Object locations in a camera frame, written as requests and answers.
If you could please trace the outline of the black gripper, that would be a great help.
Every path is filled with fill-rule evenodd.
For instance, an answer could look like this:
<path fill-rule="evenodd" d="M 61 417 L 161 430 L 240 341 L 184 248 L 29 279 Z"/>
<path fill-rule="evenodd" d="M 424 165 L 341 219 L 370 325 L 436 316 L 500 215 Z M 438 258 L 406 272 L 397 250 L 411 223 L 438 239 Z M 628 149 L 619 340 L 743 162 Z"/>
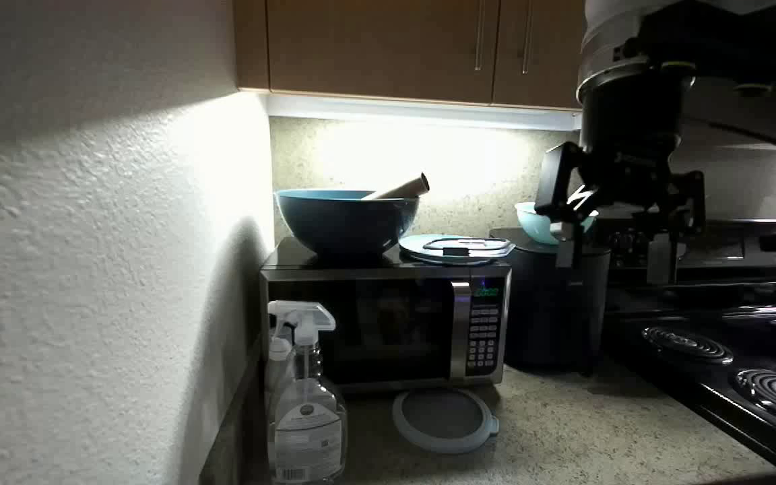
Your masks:
<path fill-rule="evenodd" d="M 674 171 L 665 155 L 584 151 L 576 142 L 561 142 L 546 151 L 534 205 L 556 223 L 556 263 L 565 268 L 581 254 L 580 221 L 600 206 L 632 206 L 632 223 L 645 233 L 654 233 L 647 244 L 649 282 L 669 282 L 674 278 L 670 233 L 694 233 L 705 223 L 701 171 Z"/>

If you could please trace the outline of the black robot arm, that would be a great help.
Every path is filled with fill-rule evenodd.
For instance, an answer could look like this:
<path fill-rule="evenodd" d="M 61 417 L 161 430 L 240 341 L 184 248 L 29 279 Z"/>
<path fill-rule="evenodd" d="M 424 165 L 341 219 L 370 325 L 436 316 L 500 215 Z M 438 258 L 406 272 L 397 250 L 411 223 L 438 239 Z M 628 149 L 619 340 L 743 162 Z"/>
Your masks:
<path fill-rule="evenodd" d="M 670 282 L 678 243 L 705 223 L 702 177 L 670 166 L 685 95 L 701 78 L 740 96 L 776 92 L 776 0 L 584 0 L 584 14 L 581 130 L 546 151 L 537 209 L 574 267 L 581 221 L 628 205 L 649 244 L 647 278 Z"/>

